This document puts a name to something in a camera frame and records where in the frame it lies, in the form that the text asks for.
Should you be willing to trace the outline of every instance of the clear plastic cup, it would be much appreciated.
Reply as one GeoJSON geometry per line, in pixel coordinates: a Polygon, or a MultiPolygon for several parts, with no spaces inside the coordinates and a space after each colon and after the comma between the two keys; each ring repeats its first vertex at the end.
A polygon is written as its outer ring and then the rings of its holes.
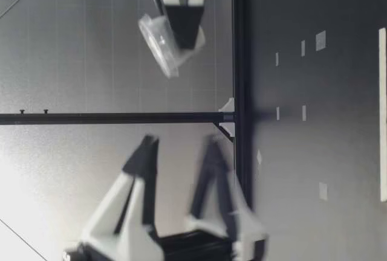
{"type": "Polygon", "coordinates": [[[166,16],[152,19],[146,14],[138,21],[138,26],[157,63],[168,78],[178,77],[178,68],[206,43],[203,30],[199,28],[195,49],[179,48],[166,16]]]}

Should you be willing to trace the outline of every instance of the black metal frame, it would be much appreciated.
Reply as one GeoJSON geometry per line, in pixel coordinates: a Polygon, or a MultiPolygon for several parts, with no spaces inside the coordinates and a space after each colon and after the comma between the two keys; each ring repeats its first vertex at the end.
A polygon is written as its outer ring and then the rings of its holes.
{"type": "Polygon", "coordinates": [[[233,2],[233,67],[236,174],[249,207],[253,207],[253,98],[250,61],[249,0],[233,2]]]}
{"type": "Polygon", "coordinates": [[[151,124],[151,123],[213,123],[224,135],[219,123],[235,122],[235,167],[243,193],[252,206],[252,69],[249,62],[247,33],[250,18],[247,0],[233,2],[233,70],[235,112],[208,113],[104,113],[104,114],[0,114],[0,125],[42,124],[151,124]]]}
{"type": "Polygon", "coordinates": [[[233,122],[233,112],[0,114],[0,125],[167,124],[233,122]]]}

